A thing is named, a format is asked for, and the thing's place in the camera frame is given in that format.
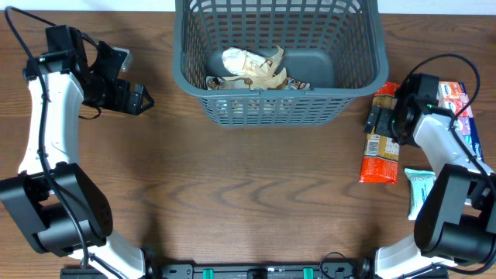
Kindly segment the orange yellow snack package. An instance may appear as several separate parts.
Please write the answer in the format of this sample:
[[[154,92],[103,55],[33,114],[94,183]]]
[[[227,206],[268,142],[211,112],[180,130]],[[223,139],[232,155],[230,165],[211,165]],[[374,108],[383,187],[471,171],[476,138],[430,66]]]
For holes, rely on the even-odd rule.
[[[374,93],[372,107],[389,108],[390,97],[398,88],[398,84],[387,81]],[[359,182],[396,184],[400,146],[393,139],[376,134],[374,131],[366,134]]]

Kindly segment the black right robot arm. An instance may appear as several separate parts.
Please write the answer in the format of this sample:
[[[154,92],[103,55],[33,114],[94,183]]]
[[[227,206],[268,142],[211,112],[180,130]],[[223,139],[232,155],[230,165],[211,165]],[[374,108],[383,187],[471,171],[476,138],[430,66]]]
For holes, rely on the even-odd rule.
[[[366,133],[420,148],[436,181],[413,234],[376,250],[361,277],[475,275],[495,263],[495,172],[456,130],[453,111],[438,105],[438,86],[437,76],[410,74],[394,107],[375,106],[366,121]]]

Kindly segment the white wet wipes pack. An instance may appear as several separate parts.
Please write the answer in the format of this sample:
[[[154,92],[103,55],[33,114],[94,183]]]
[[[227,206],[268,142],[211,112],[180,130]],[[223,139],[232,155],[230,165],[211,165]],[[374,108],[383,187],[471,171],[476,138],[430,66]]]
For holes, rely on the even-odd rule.
[[[404,169],[410,185],[409,221],[415,221],[436,181],[436,174],[427,170]]]

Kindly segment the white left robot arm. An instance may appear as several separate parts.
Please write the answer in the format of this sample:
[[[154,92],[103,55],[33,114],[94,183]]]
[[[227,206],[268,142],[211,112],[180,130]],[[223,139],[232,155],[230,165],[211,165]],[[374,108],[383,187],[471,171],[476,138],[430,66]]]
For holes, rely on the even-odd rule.
[[[89,37],[66,25],[46,29],[48,51],[30,57],[24,77],[32,99],[26,153],[15,177],[1,182],[1,200],[37,253],[71,257],[108,278],[159,278],[145,250],[113,227],[108,199],[81,169],[82,106],[139,115],[154,101],[141,84],[119,78],[128,50],[99,41],[89,63]]]

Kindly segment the multicolour tissue pack bundle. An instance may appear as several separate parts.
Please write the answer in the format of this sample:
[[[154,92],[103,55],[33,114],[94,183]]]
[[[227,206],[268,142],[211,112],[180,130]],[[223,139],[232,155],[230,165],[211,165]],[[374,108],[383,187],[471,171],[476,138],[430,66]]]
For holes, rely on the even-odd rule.
[[[463,109],[469,102],[469,96],[463,82],[441,81],[438,86],[437,98],[439,107],[450,109],[454,115]],[[471,107],[467,107],[455,121],[456,130],[459,131],[470,148],[483,161],[480,138],[477,133],[476,122]]]

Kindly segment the grey plastic mesh basket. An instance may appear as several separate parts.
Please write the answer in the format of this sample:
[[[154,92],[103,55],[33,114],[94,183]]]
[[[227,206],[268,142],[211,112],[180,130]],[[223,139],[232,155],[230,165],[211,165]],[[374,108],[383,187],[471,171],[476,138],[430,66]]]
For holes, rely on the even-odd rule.
[[[263,57],[284,51],[281,69],[302,89],[215,90],[230,47]],[[317,126],[388,79],[376,0],[177,0],[174,79],[225,127]]]

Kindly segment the brown white snack pouch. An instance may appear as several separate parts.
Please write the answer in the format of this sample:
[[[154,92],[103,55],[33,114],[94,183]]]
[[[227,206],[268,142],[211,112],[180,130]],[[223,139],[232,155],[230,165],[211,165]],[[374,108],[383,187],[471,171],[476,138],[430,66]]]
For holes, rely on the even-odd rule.
[[[293,78],[287,79],[287,84],[285,85],[286,90],[305,90],[310,88],[310,84],[303,81],[298,81]]]
[[[222,81],[239,81],[250,90],[282,89],[288,82],[286,68],[278,74],[285,52],[277,46],[277,52],[271,57],[262,57],[248,50],[231,47],[222,53],[224,68],[232,74],[220,77]]]
[[[272,88],[273,85],[269,81],[262,81],[251,77],[213,77],[206,78],[208,90],[234,90],[234,89],[263,89]]]

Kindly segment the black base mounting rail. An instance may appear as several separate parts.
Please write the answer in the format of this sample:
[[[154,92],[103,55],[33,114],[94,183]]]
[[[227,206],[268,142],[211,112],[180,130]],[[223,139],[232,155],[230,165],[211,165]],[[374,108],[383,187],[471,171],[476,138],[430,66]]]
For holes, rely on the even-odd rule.
[[[157,279],[359,279],[363,275],[349,261],[323,264],[195,266],[171,264],[147,270],[143,278]]]

